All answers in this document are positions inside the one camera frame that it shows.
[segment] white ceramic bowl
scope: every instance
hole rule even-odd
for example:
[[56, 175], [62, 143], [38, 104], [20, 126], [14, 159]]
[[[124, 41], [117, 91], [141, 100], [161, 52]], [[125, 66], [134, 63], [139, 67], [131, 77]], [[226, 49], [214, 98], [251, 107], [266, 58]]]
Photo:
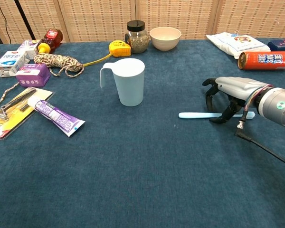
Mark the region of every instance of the white ceramic bowl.
[[151, 42], [161, 51], [169, 51], [179, 43], [181, 32], [172, 27], [157, 27], [150, 31]]

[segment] red can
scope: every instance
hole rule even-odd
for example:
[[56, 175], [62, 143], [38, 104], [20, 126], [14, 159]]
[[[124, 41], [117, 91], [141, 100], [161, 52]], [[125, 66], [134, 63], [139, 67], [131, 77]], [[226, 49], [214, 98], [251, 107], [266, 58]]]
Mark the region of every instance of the red can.
[[243, 70], [285, 70], [285, 51], [243, 52], [237, 65]]

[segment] jar lid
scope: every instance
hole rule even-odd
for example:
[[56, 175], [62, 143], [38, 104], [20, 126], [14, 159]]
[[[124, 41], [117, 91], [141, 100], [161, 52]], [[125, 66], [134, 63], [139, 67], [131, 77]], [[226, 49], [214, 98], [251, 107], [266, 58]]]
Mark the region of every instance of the jar lid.
[[127, 23], [127, 28], [131, 32], [140, 32], [144, 30], [144, 22], [142, 20], [131, 20]]

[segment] blue box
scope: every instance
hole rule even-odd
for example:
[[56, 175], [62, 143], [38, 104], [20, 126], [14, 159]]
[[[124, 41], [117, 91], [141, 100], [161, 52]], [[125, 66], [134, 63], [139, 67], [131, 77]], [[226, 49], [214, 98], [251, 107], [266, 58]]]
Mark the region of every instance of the blue box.
[[271, 51], [285, 51], [285, 39], [271, 40], [268, 46]]

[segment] tabletop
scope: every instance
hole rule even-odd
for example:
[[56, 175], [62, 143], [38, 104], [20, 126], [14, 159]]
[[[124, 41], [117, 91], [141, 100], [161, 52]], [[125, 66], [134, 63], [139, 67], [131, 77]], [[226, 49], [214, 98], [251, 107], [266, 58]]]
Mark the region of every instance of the tabletop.
[[[0, 45], [0, 57], [19, 45]], [[55, 54], [86, 63], [107, 55], [108, 45], [63, 43]], [[120, 103], [109, 71], [100, 88], [103, 64], [120, 59], [110, 57], [75, 78], [52, 76], [44, 87], [54, 93], [49, 103], [85, 121], [70, 138], [34, 112], [0, 141], [0, 228], [285, 228], [285, 164], [235, 137], [238, 118], [178, 117], [207, 111], [207, 78], [248, 77], [285, 89], [285, 70], [240, 70], [209, 40], [181, 40], [168, 52], [150, 43], [131, 57], [145, 63], [138, 106]], [[0, 97], [15, 83], [0, 78]], [[213, 102], [218, 112], [228, 105], [223, 93]], [[257, 114], [245, 132], [285, 157], [285, 127]]]

